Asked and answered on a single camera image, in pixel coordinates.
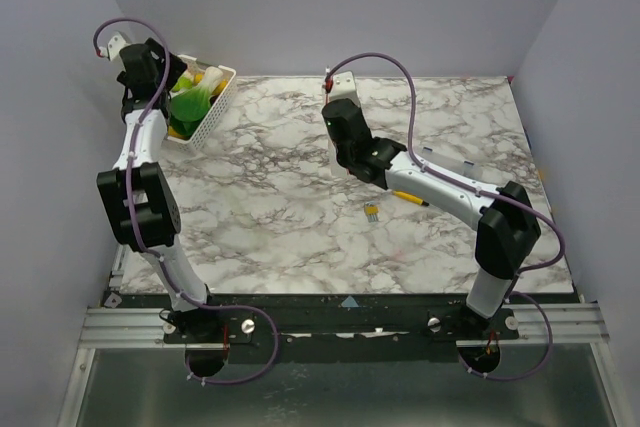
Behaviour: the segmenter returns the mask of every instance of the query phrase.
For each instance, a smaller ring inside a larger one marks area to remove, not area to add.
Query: green vegetable
[[[222,81],[223,72],[209,67],[198,85],[171,99],[171,126],[180,135],[191,137],[211,106],[209,97]]]
[[[176,85],[171,89],[171,92],[180,92],[182,89],[190,89],[191,87],[193,87],[193,82],[181,75]]]

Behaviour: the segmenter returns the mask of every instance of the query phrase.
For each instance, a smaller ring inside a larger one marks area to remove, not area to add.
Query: metal floor
[[[535,365],[541,346],[508,346],[497,373]],[[232,365],[236,377],[256,366]],[[84,427],[615,425],[588,344],[556,345],[547,367],[519,382],[483,381],[457,364],[278,364],[235,387],[186,381],[180,350],[96,352]]]

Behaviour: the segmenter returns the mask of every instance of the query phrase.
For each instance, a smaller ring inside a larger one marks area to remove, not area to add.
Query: yellow pencil
[[[428,202],[419,199],[415,195],[407,194],[405,192],[398,192],[397,190],[394,190],[393,195],[395,195],[396,197],[400,197],[401,199],[408,200],[409,202],[413,202],[414,204],[422,205],[424,207],[427,207],[429,205]]]

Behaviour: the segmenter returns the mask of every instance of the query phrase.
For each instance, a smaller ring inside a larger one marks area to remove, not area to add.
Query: small yellow object
[[[427,202],[416,197],[415,195],[407,194],[405,192],[398,192],[397,190],[394,190],[393,195],[395,195],[396,197],[400,197],[401,199],[408,200],[409,202],[413,202],[414,204],[424,205],[424,206],[429,205]]]
[[[378,206],[375,202],[365,202],[364,204],[364,213],[367,216],[369,222],[377,222],[378,221]]]
[[[375,215],[375,214],[377,214],[378,212],[380,212],[380,211],[378,210],[378,206],[377,206],[377,205],[375,205],[375,204],[371,204],[371,203],[369,203],[369,202],[367,202],[367,203],[364,205],[364,213],[365,213],[365,214],[367,214],[367,215]]]
[[[167,133],[171,136],[171,137],[175,137],[176,139],[181,139],[181,140],[187,140],[187,137],[185,137],[184,135],[180,135],[179,133],[177,133],[173,127],[169,126],[169,129],[167,131]]]
[[[215,97],[216,95],[220,95],[222,93],[222,91],[224,90],[224,88],[227,86],[229,82],[226,80],[223,80],[222,82],[220,82],[218,84],[218,87],[216,87],[213,92],[211,92],[211,97]]]

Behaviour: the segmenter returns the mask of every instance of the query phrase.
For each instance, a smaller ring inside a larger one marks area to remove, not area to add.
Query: screw
[[[431,317],[429,319],[429,322],[427,322],[427,326],[434,334],[440,332],[440,329],[442,328],[440,319],[438,319],[437,317]]]
[[[506,325],[509,330],[518,330],[518,319],[511,315],[504,320],[504,325]]]
[[[251,332],[256,330],[256,323],[251,319],[246,319],[244,322],[242,322],[242,326],[240,328],[245,334],[250,334]]]

